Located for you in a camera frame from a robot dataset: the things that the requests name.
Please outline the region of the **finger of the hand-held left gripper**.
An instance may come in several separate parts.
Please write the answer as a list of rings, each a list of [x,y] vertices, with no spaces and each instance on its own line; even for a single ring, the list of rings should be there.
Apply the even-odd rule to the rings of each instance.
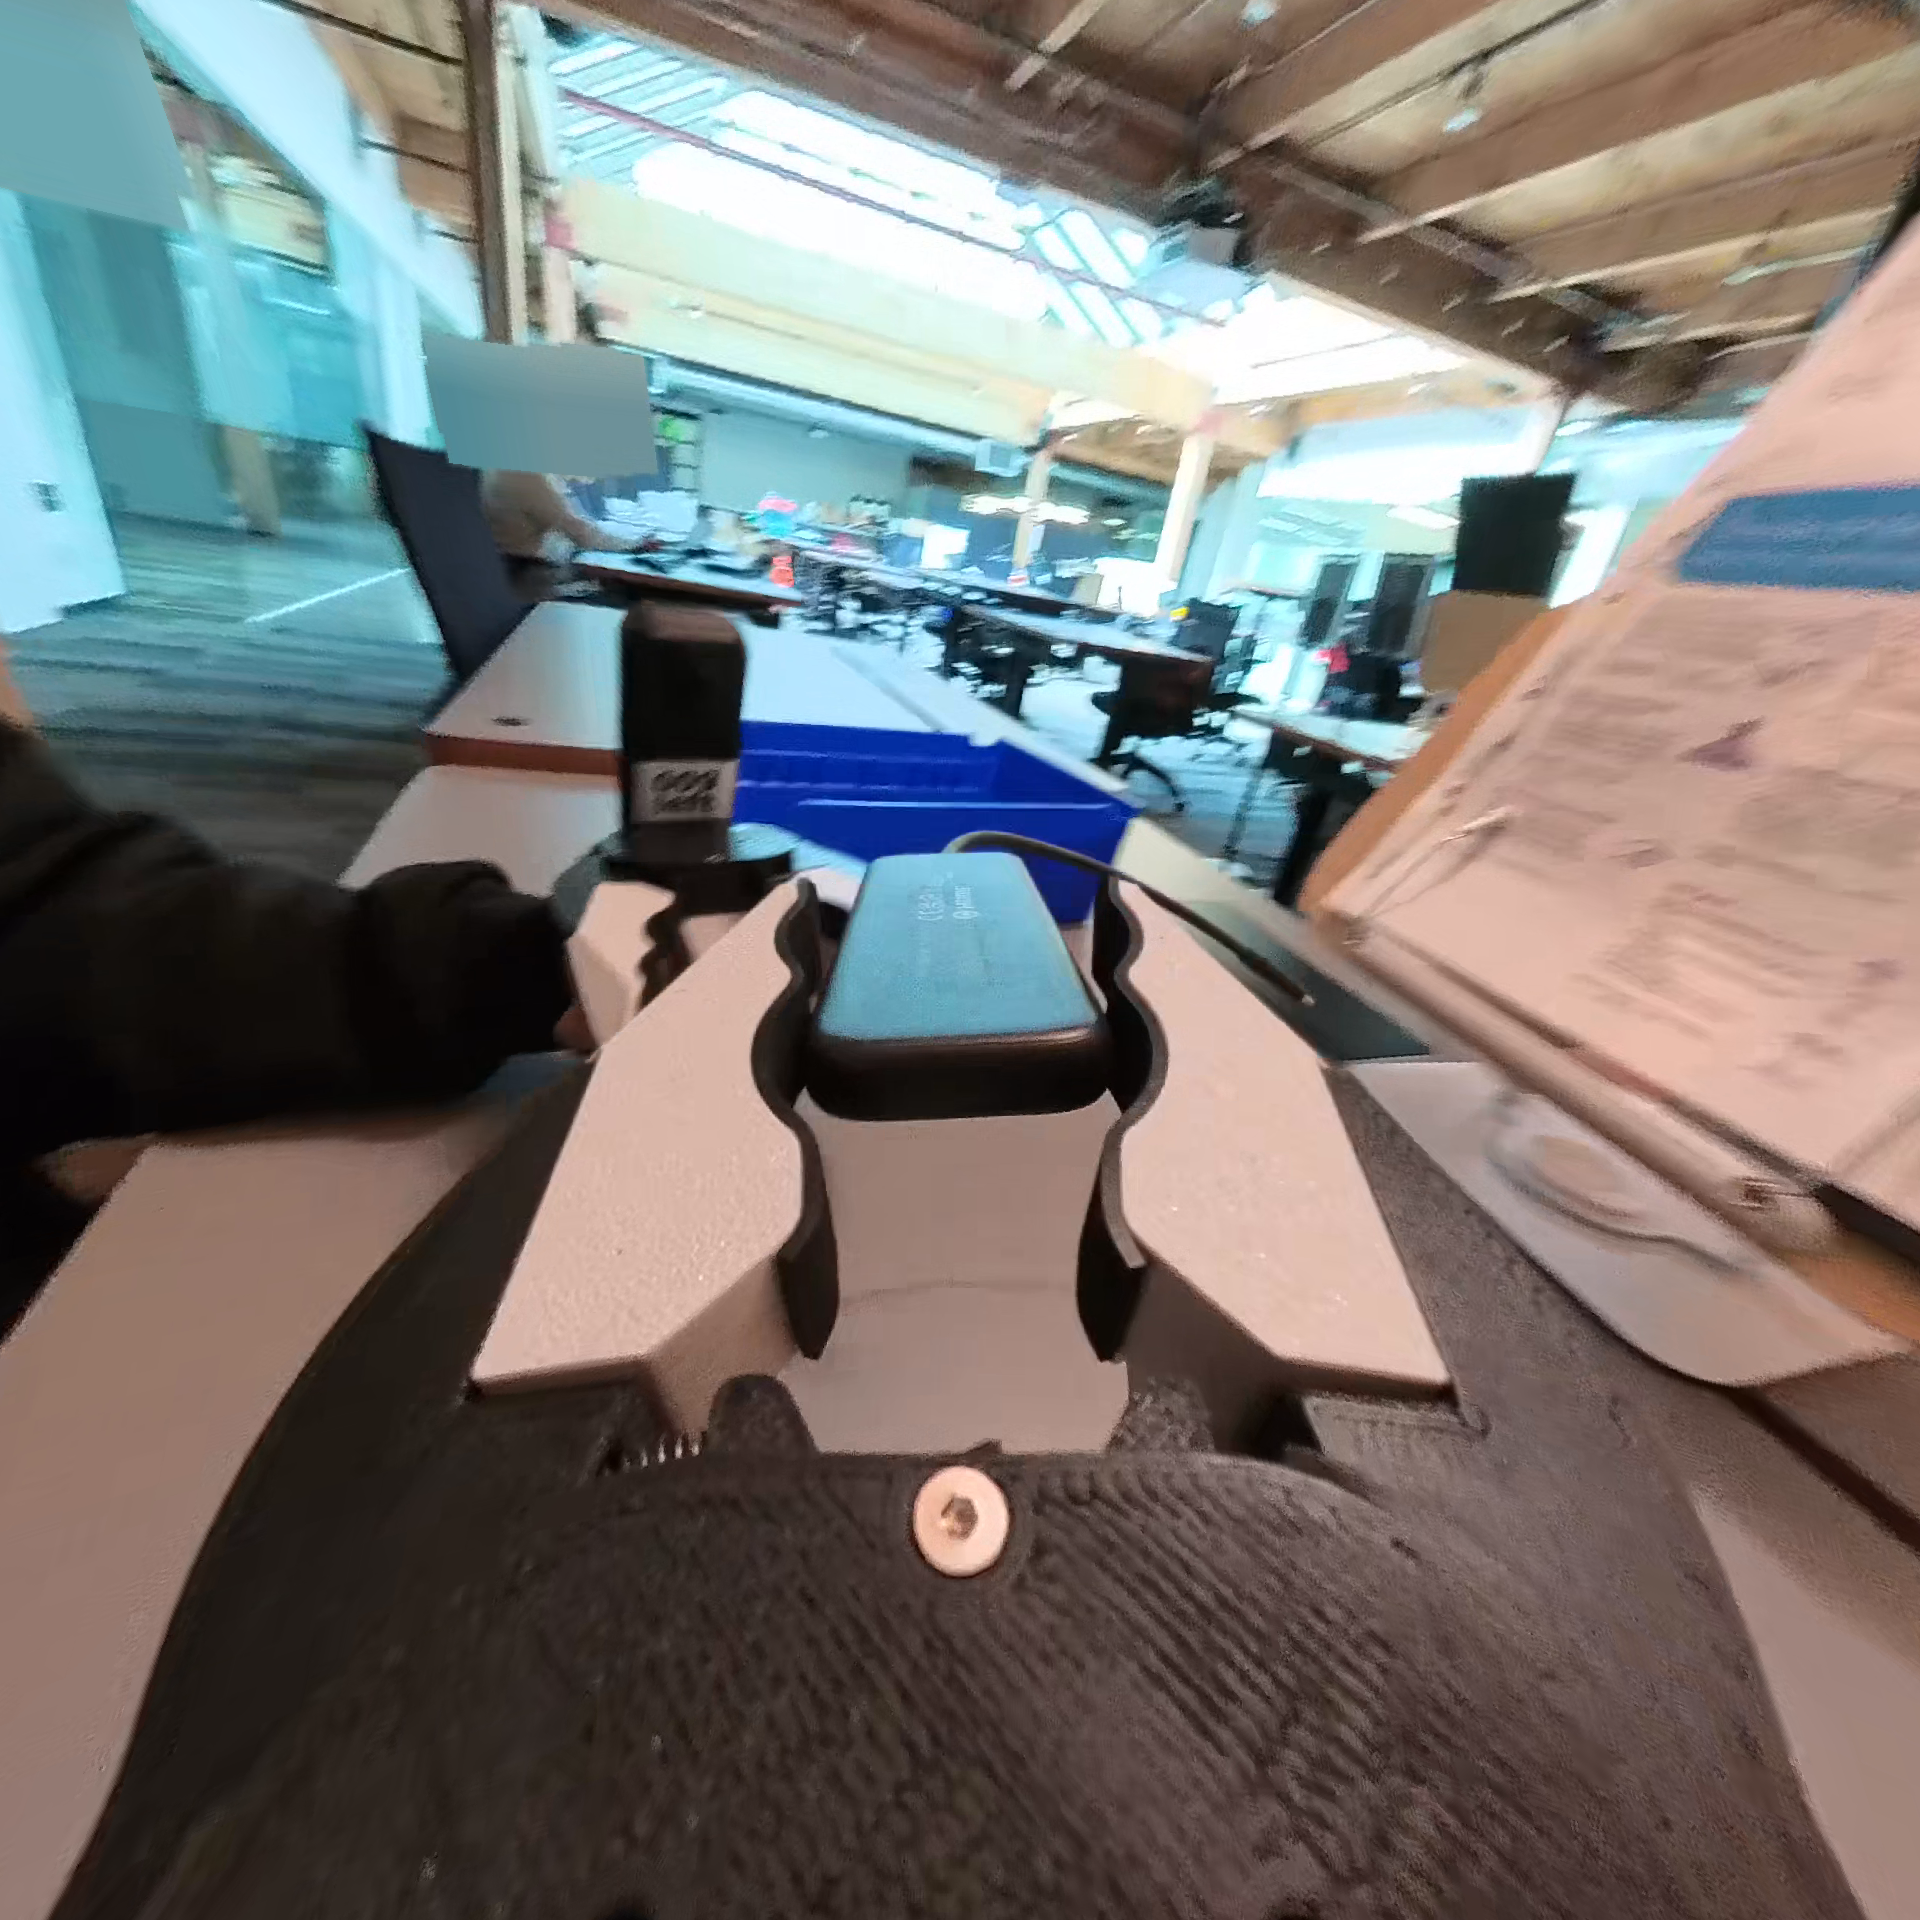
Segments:
[[[604,881],[567,937],[567,965],[590,1048],[607,1044],[684,971],[684,916],[673,892],[644,881]]]
[[[765,897],[751,909],[686,913],[678,922],[678,956],[686,968],[699,968],[719,951],[773,951],[781,922],[783,897]]]

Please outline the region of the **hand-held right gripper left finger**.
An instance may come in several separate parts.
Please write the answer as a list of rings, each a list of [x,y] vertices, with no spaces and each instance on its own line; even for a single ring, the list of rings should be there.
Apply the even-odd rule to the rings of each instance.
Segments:
[[[480,1394],[638,1383],[703,1428],[736,1377],[825,1353],[836,1237],[800,1115],[820,898],[780,883],[599,1050],[491,1325]]]

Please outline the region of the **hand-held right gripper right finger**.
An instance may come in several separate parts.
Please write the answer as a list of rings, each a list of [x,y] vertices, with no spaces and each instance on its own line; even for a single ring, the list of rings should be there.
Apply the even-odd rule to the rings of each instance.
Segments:
[[[1209,1410],[1446,1402],[1325,1063],[1139,883],[1094,901],[1089,970],[1115,1106],[1077,1247],[1093,1353]]]

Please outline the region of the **blue plastic bin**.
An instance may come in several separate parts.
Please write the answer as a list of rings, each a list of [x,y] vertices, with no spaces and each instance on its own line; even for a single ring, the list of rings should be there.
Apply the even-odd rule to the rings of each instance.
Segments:
[[[1003,738],[744,721],[736,817],[849,861],[1013,832],[1110,861],[1136,805]]]

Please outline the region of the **slim black usb hub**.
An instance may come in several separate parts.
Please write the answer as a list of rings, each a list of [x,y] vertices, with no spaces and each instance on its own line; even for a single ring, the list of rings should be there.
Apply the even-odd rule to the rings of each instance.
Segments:
[[[805,1088],[839,1120],[1075,1113],[1113,1043],[1039,887],[999,851],[869,865],[812,1017]]]

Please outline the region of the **person's left forearm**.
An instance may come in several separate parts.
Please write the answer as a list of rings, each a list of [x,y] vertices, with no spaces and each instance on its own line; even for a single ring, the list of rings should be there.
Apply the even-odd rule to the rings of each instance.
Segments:
[[[484,861],[359,890],[235,861],[5,721],[3,1328],[86,1224],[53,1155],[460,1099],[573,1002],[551,904]]]

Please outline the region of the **black high back chair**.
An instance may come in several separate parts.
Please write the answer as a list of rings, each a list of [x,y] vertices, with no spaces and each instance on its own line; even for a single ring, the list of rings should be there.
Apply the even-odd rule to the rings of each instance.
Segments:
[[[481,506],[481,476],[439,448],[359,423],[380,509],[404,551],[454,683],[468,683],[537,602],[517,589]]]

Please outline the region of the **instruction sheet stand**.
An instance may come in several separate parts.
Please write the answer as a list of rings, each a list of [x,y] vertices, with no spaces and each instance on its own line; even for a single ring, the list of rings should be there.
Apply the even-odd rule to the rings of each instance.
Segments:
[[[1909,225],[1303,897],[1477,1061],[1415,1137],[1704,1385],[1915,1348],[1816,1287],[1915,1237],[1915,347]]]

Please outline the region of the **ceiling projector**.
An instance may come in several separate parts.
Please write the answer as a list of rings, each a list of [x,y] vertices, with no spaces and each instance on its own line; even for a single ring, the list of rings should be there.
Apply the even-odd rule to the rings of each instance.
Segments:
[[[1147,252],[1155,274],[1235,272],[1248,250],[1246,208],[1220,177],[1188,180],[1165,195]]]

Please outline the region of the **black monitor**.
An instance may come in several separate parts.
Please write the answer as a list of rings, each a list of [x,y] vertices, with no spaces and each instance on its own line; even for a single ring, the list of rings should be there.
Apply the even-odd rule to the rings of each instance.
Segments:
[[[1563,557],[1575,484],[1571,472],[1464,479],[1451,589],[1545,602]]]

